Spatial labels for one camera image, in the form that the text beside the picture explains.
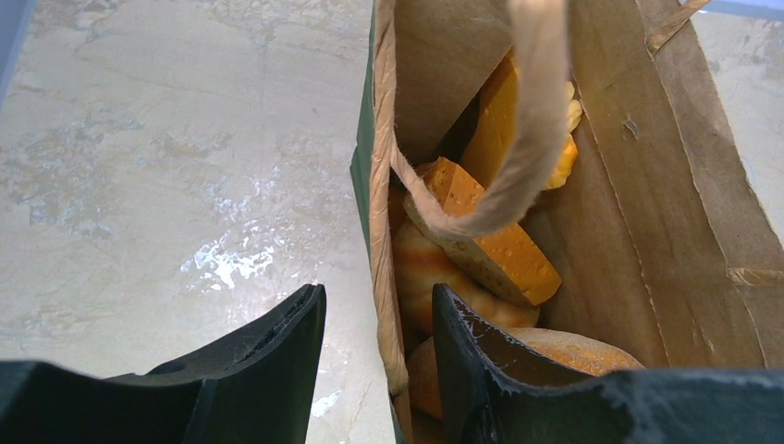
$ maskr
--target black plastic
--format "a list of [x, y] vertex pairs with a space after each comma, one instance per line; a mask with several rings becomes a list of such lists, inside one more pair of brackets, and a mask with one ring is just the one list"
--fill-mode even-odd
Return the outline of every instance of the black plastic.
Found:
[[594, 378], [487, 323], [447, 285], [434, 287], [433, 305], [448, 444], [784, 443], [784, 372]]
[[325, 311], [324, 287], [303, 286], [143, 376], [101, 380], [47, 363], [0, 363], [0, 442], [303, 443]]

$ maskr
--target brown paper bag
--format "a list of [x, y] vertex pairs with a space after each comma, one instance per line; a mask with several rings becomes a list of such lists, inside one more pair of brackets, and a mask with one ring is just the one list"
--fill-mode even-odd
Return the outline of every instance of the brown paper bag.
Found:
[[[543, 327], [618, 346], [649, 367], [782, 367], [784, 252], [688, 23], [705, 3], [570, 3], [580, 155], [567, 185], [523, 224], [563, 278]], [[432, 160], [509, 47], [505, 0], [375, 2], [351, 173], [379, 350], [406, 435], [390, 131], [412, 163]]]

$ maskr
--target marble floor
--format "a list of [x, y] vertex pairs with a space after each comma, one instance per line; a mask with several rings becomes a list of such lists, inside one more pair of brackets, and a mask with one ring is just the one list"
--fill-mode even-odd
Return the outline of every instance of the marble floor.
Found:
[[[0, 116], [0, 359], [146, 373], [318, 281], [309, 442], [393, 442], [349, 178], [371, 6], [39, 0]], [[784, 28], [694, 21], [780, 236]]]

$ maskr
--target twisted paper handle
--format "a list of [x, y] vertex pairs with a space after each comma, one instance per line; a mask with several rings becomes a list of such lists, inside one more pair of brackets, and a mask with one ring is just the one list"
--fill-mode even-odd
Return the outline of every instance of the twisted paper handle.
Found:
[[519, 63], [517, 137], [493, 183], [471, 214], [446, 214], [386, 134], [389, 164], [411, 194], [424, 223], [438, 237], [487, 236], [521, 220], [546, 187], [565, 141], [567, 74], [565, 0], [509, 0]]

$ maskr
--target bread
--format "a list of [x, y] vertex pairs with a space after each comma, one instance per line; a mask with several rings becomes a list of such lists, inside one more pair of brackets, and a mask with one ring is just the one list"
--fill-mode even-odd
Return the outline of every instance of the bread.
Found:
[[409, 356], [409, 399], [411, 408], [435, 419], [444, 419], [441, 411], [441, 392], [438, 389], [438, 370], [435, 366], [433, 338], [422, 343]]
[[411, 412], [414, 444], [446, 444], [444, 423], [419, 412]]
[[[509, 51], [479, 91], [479, 120], [476, 131], [460, 159], [460, 165], [484, 188], [493, 182], [516, 136], [518, 71], [513, 51]], [[569, 102], [567, 132], [571, 133], [580, 123], [582, 105], [574, 98], [574, 84], [565, 80], [564, 86], [566, 100]], [[558, 160], [558, 167], [547, 182], [548, 190], [565, 184], [571, 173], [577, 149], [576, 146], [572, 149], [569, 145], [564, 148], [564, 153]]]
[[[509, 328], [507, 333], [539, 354], [591, 376], [644, 368], [625, 351], [585, 336], [545, 328]], [[433, 338], [411, 354], [407, 365], [411, 408], [443, 419]]]
[[500, 300], [460, 271], [435, 243], [412, 225], [403, 224], [392, 240], [395, 287], [400, 315], [421, 331], [433, 334], [433, 285], [449, 285], [476, 313], [500, 328], [533, 327], [539, 309]]
[[[424, 181], [444, 211], [452, 216], [470, 213], [484, 194], [482, 186], [464, 169], [443, 157], [431, 166]], [[475, 240], [437, 238], [427, 231], [410, 196], [406, 196], [403, 205], [428, 239], [497, 297], [519, 307], [532, 307], [550, 299], [560, 286], [561, 278], [555, 268], [518, 224]]]
[[553, 190], [566, 185], [566, 178], [571, 174], [571, 167], [574, 165], [574, 160], [577, 158], [577, 144], [574, 138], [569, 134], [564, 141], [564, 151], [558, 165], [556, 166], [556, 173], [550, 176], [547, 181], [547, 189]]
[[507, 328], [506, 331], [539, 354], [591, 376], [645, 368], [618, 347], [575, 333], [546, 328]]

